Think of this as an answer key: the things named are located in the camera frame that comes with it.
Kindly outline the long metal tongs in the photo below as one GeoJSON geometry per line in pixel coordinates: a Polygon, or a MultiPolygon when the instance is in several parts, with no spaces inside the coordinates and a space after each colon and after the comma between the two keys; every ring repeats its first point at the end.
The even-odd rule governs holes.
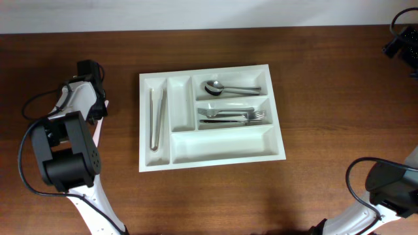
{"type": "Polygon", "coordinates": [[[153,89],[150,89],[150,149],[152,151],[157,151],[159,149],[164,110],[164,97],[164,89],[161,91],[154,91],[153,89]]]}

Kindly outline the metal fork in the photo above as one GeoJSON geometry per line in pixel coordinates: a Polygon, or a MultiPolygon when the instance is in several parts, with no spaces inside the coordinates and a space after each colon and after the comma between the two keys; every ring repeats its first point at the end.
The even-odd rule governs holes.
{"type": "Polygon", "coordinates": [[[200,119],[199,120],[200,123],[206,123],[206,124],[211,124],[211,123],[238,123],[241,125],[250,125],[250,124],[259,124],[259,123],[263,123],[263,120],[260,119],[248,119],[248,120],[244,120],[244,121],[240,121],[240,120],[215,120],[215,119],[200,119]]]}
{"type": "Polygon", "coordinates": [[[214,108],[197,108],[197,113],[204,115],[208,118],[215,117],[218,114],[224,113],[242,113],[242,112],[252,112],[255,109],[252,107],[249,108],[224,108],[224,109],[214,109],[214,108]]]}
{"type": "Polygon", "coordinates": [[[241,117],[245,119],[263,119],[266,116],[266,111],[254,111],[254,112],[245,112],[242,114],[217,114],[214,116],[207,116],[209,119],[216,119],[216,118],[231,118],[231,117],[241,117]]]}

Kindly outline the large metal spoon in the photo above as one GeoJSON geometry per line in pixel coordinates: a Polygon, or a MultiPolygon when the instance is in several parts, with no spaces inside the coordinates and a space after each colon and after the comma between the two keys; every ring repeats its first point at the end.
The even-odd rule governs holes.
{"type": "Polygon", "coordinates": [[[209,80],[205,83],[205,87],[207,87],[211,91],[222,92],[226,90],[239,90],[239,91],[260,91],[261,87],[231,87],[231,86],[224,86],[221,82],[217,80],[209,80]]]}
{"type": "Polygon", "coordinates": [[[234,95],[260,95],[261,92],[257,90],[242,90],[242,91],[235,91],[235,90],[225,90],[225,89],[211,89],[208,86],[204,87],[204,90],[213,96],[221,96],[224,93],[227,94],[234,94],[234,95]]]}

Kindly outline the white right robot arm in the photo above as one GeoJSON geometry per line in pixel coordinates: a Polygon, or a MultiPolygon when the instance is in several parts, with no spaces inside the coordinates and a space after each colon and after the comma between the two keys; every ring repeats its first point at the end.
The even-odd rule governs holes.
{"type": "Polygon", "coordinates": [[[345,181],[355,203],[343,213],[311,227],[309,234],[373,234],[386,223],[417,213],[417,149],[403,164],[377,157],[361,157],[347,168],[345,181]],[[365,181],[365,193],[358,196],[350,182],[355,165],[370,161],[374,165],[365,181]]]}

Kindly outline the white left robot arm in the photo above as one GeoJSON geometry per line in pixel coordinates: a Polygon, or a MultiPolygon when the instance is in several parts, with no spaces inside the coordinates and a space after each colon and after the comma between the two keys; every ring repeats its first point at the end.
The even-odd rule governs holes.
{"type": "Polygon", "coordinates": [[[94,60],[77,63],[77,74],[63,82],[52,111],[31,124],[23,139],[31,140],[42,181],[56,189],[41,192],[27,182],[23,146],[18,149],[18,172],[26,189],[35,195],[68,198],[92,234],[127,234],[114,213],[101,184],[101,158],[97,149],[103,119],[108,115],[103,88],[105,72],[94,60]]]}

